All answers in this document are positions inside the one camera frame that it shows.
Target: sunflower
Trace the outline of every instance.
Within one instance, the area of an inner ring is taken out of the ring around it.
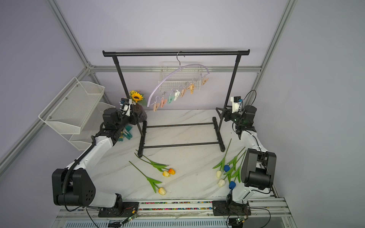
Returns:
[[[137,92],[132,93],[131,97],[136,102],[141,101],[143,99],[142,95]]]

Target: black metal bar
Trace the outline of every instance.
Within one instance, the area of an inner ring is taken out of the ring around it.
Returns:
[[[247,51],[146,51],[146,52],[105,52],[105,57],[116,56],[169,56],[169,55],[248,55],[250,50]]]
[[[220,135],[220,132],[218,130],[217,119],[215,117],[213,117],[212,120],[213,120],[213,124],[214,124],[214,130],[217,135],[217,140],[219,142],[220,151],[224,152],[226,150],[226,148],[223,144],[222,136]]]
[[[138,157],[140,158],[143,155],[143,148],[145,145],[145,138],[146,138],[146,128],[147,128],[147,121],[143,121],[143,126],[142,126],[143,135],[141,135],[141,140],[139,141],[139,149],[138,149]]]
[[[212,123],[197,123],[197,124],[171,124],[171,125],[155,125],[155,126],[147,126],[150,127],[179,127],[179,126],[194,126],[194,125],[208,125],[208,124],[214,124]]]
[[[172,145],[160,145],[160,146],[144,146],[143,148],[160,148],[160,147],[175,147],[175,146],[197,146],[197,145],[209,145],[209,144],[219,144],[219,142],[209,142],[209,143],[186,143],[186,144],[172,144]]]
[[[240,60],[241,60],[241,55],[238,54],[237,57],[236,57],[236,64],[234,65],[234,68],[233,68],[231,82],[229,83],[228,92],[227,92],[227,96],[226,96],[226,102],[224,103],[224,108],[227,108],[229,96],[231,95],[231,90],[232,90],[234,78],[236,77],[236,73],[237,73],[237,69],[238,69],[238,64],[239,64],[239,61]]]
[[[126,81],[124,81],[124,77],[123,77],[122,70],[120,69],[120,66],[119,66],[118,57],[117,57],[117,56],[113,56],[113,61],[114,61],[114,64],[115,64],[116,70],[118,71],[120,81],[122,82],[124,92],[126,93],[126,97],[128,97],[128,98],[129,98],[129,96],[128,96],[129,91],[128,91],[128,89],[127,89]]]

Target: clothes rack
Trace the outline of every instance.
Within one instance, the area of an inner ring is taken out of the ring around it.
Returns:
[[[236,73],[237,73],[239,62],[241,60],[241,56],[242,55],[249,55],[250,50],[247,50],[247,51],[166,51],[166,52],[160,52],[160,51],[157,51],[157,52],[105,52],[105,51],[103,51],[103,55],[105,57],[112,57],[113,58],[115,67],[118,71],[119,78],[120,78],[120,81],[122,82],[123,89],[124,89],[124,92],[126,93],[126,96],[128,96],[129,91],[127,89],[127,85],[126,85],[126,82],[124,80],[122,70],[120,69],[120,65],[119,65],[119,61],[118,61],[119,56],[172,56],[172,55],[175,56],[177,54],[185,55],[185,56],[190,56],[190,55],[235,55],[236,56],[236,61],[235,61],[235,65],[234,65],[234,68],[233,68],[232,77],[231,77],[231,81],[230,81],[230,84],[229,84],[229,87],[228,87],[227,96],[226,96],[226,100],[225,100],[224,108],[223,108],[223,109],[226,109],[228,107],[228,105],[227,105],[228,100],[229,100],[229,97],[230,97],[230,94],[231,94],[234,78],[236,77]],[[174,124],[174,125],[147,126],[147,121],[144,121],[143,122],[143,127],[141,129],[141,127],[139,125],[139,122],[138,122],[138,117],[136,117],[134,108],[133,108],[133,106],[131,106],[131,111],[133,113],[134,118],[137,118],[137,127],[138,127],[138,130],[139,130],[140,134],[141,134],[141,140],[140,140],[140,144],[139,144],[138,156],[142,157],[143,150],[145,148],[195,146],[195,145],[207,145],[207,144],[219,144],[220,150],[222,152],[224,152],[226,148],[223,144],[223,140],[222,140],[222,137],[220,135],[220,127],[222,125],[222,121],[223,121],[223,118],[224,118],[224,113],[222,113],[222,114],[219,113],[218,110],[221,110],[220,108],[217,108],[216,110],[217,110],[217,112],[219,114],[219,117],[220,117],[219,125],[217,124],[216,118],[213,117],[212,122],[210,122],[210,123],[195,123],[195,124]],[[146,137],[146,129],[147,128],[151,128],[151,127],[178,127],[178,126],[206,125],[206,124],[213,124],[215,133],[217,135],[217,140],[218,140],[217,142],[145,146],[145,137]]]

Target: mounting plate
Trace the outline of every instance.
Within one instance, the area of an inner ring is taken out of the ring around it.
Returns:
[[[238,204],[236,202],[232,202],[229,205],[229,210],[227,209],[226,202],[224,200],[215,200],[212,202],[213,204],[213,215],[214,216],[222,216],[222,215],[251,215],[251,210],[247,206],[247,204]]]
[[[100,208],[98,217],[99,218],[108,218],[108,217],[130,217],[132,216],[132,212],[134,209],[138,211],[139,202],[123,202],[123,208],[130,208],[124,210],[123,213],[120,213],[117,208]]]

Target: green clothespin pile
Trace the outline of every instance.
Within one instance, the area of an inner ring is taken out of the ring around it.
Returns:
[[[132,126],[127,125],[123,132],[122,135],[119,137],[118,141],[122,141],[123,142],[123,138],[126,137],[127,139],[131,139],[132,138],[132,134],[130,133],[130,130],[132,129]]]

